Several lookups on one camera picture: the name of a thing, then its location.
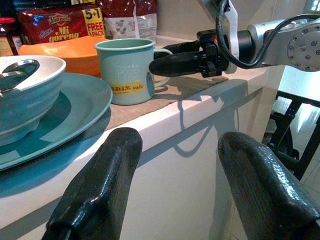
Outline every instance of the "red package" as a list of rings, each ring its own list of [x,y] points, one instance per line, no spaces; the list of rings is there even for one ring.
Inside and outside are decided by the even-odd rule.
[[[28,44],[54,43],[84,36],[105,37],[101,9],[95,5],[27,9],[17,14]]]
[[[156,39],[156,0],[96,0],[101,7],[107,36]]]

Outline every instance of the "black cable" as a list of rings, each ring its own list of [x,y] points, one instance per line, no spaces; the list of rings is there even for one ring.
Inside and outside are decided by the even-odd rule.
[[[230,51],[228,50],[228,47],[225,42],[224,38],[224,30],[223,30],[223,23],[224,23],[224,12],[225,7],[228,0],[221,0],[219,7],[218,7],[218,13],[215,18],[215,28],[217,33],[217,40],[218,40],[218,46],[219,50],[222,52],[223,56],[229,60],[231,63],[236,65],[239,68],[242,69],[252,69],[255,66],[257,66],[261,61],[263,56],[265,55],[269,45],[271,44],[272,40],[275,38],[275,36],[278,34],[278,32],[288,24],[290,24],[292,21],[300,20],[300,19],[318,19],[320,18],[320,15],[318,14],[301,14],[298,16],[290,17],[283,22],[281,22],[276,28],[271,32],[267,40],[264,42],[262,48],[260,49],[259,53],[257,54],[256,58],[250,62],[246,63],[243,61],[240,61],[239,59],[235,58]]]

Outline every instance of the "beige placemat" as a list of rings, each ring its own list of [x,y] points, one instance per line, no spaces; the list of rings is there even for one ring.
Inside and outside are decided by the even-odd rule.
[[[226,80],[227,78],[223,76],[204,79],[200,74],[173,77],[164,86],[157,87],[155,95],[149,101],[130,106],[111,104],[111,117],[106,129],[113,129],[142,115],[162,109]]]

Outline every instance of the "mug handle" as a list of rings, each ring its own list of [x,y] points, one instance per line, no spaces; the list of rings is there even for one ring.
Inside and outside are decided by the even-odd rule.
[[[173,53],[171,51],[169,51],[168,49],[165,49],[165,48],[154,48],[153,52],[154,53],[167,53],[167,54],[173,55]],[[169,80],[170,80],[170,77],[166,77],[162,81],[159,81],[159,82],[155,83],[154,87],[155,88],[156,87],[160,87],[160,86],[166,84]]]

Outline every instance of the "light green mug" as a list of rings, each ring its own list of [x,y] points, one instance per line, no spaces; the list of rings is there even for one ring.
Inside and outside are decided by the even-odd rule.
[[[167,49],[155,49],[155,42],[144,38],[124,38],[102,41],[94,45],[100,64],[101,76],[112,88],[112,103],[133,105],[148,101],[155,87],[168,79],[154,82],[149,64],[154,52],[172,54]]]

